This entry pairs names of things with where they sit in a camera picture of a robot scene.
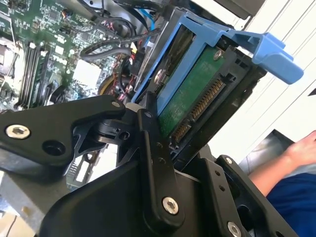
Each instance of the screw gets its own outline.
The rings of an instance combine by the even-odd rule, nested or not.
[[[214,61],[217,61],[218,59],[220,59],[223,55],[223,52],[221,50],[218,50],[215,54],[214,54]]]
[[[115,107],[120,107],[118,102],[112,101],[112,105],[114,105]]]
[[[230,158],[226,157],[226,160],[227,160],[228,164],[233,164],[233,161]]]
[[[240,229],[234,222],[229,221],[227,223],[227,227],[228,227],[229,232],[232,233],[234,237],[241,237]]]
[[[14,139],[25,139],[30,136],[30,130],[23,125],[14,124],[6,128],[5,130],[8,137]]]
[[[160,162],[161,164],[166,164],[166,161],[165,161],[164,158],[159,157],[158,160],[159,160],[159,162]]]
[[[26,216],[29,216],[31,213],[31,210],[27,206],[23,206],[21,208],[21,212],[23,212]]]
[[[177,202],[171,197],[165,197],[162,200],[163,208],[170,214],[176,215],[179,212]]]
[[[149,112],[145,112],[145,115],[146,115],[147,117],[149,117],[149,118],[152,118],[152,117],[153,117],[152,114],[149,113]]]

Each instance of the blue shirt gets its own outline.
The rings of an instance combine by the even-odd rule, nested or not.
[[[267,199],[299,237],[316,237],[316,175],[283,179]]]

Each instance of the black metal bracket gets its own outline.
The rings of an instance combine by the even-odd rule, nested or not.
[[[103,119],[118,119],[124,112],[120,101],[103,95],[5,113],[0,116],[0,169],[38,180],[60,178],[74,157],[104,146],[94,142],[83,149],[90,128]],[[24,126],[28,135],[18,139],[21,136],[10,131],[12,125]]]
[[[157,233],[174,232],[184,222],[185,214],[168,145],[160,135],[157,118],[148,110],[137,113],[144,217]]]
[[[194,168],[188,174],[202,182],[207,218],[210,223],[216,223],[212,224],[213,228],[209,230],[209,234],[221,237],[231,236],[233,230],[229,227],[234,226],[236,236],[249,236],[242,228],[222,167],[205,158],[195,158],[190,165]]]
[[[234,160],[219,156],[241,222],[254,236],[297,236]]]

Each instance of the hole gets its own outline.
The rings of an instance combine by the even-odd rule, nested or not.
[[[127,140],[129,138],[129,133],[128,132],[122,132],[118,138],[121,139],[121,140]]]
[[[250,232],[254,230],[254,221],[251,216],[251,212],[245,205],[241,205],[237,208],[237,212],[241,221],[241,224],[244,228]]]
[[[282,235],[279,231],[276,231],[276,236],[277,237],[284,237],[284,235]]]
[[[159,160],[159,163],[166,164],[166,161],[164,160],[164,158],[159,157],[158,160]]]
[[[157,142],[157,146],[163,148],[163,145],[160,142]]]
[[[22,135],[24,134],[25,130],[21,127],[16,127],[12,130],[12,132],[16,135]]]
[[[66,147],[61,142],[49,140],[43,142],[43,150],[51,156],[61,156],[66,152]]]
[[[167,205],[168,205],[172,210],[174,210],[174,209],[176,208],[175,204],[174,204],[173,202],[171,202],[171,201],[168,201],[168,202],[167,202]]]
[[[234,233],[238,233],[238,230],[237,230],[237,228],[235,226],[232,227],[232,230],[233,230]]]
[[[222,185],[219,186],[219,189],[222,190],[223,192],[225,191],[225,188]]]
[[[149,113],[149,112],[145,112],[145,115],[146,115],[147,117],[149,117],[149,118],[152,118],[152,117],[153,117],[152,114]]]
[[[245,63],[241,63],[239,66],[240,66],[241,68],[244,68],[244,69],[248,67],[248,65],[245,64]]]

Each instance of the silver screw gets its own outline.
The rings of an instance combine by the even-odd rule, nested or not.
[[[227,160],[228,164],[233,164],[233,161],[230,158],[226,157],[226,160]]]
[[[115,101],[112,102],[112,105],[114,105],[115,107],[120,107],[119,103]]]
[[[171,197],[165,197],[162,200],[163,208],[170,214],[176,215],[179,212],[177,202]]]
[[[234,237],[241,237],[240,229],[234,222],[229,221],[227,223],[227,227],[228,227],[229,232],[232,233]]]
[[[149,118],[152,118],[152,117],[153,117],[152,114],[151,114],[151,113],[148,113],[148,112],[145,112],[145,115],[146,115],[147,117],[149,117]]]
[[[14,139],[25,139],[30,136],[30,130],[23,125],[14,124],[6,128],[5,130],[8,137]]]
[[[218,59],[220,59],[220,57],[222,57],[223,52],[221,50],[218,50],[215,54],[214,54],[214,61],[217,61]]]

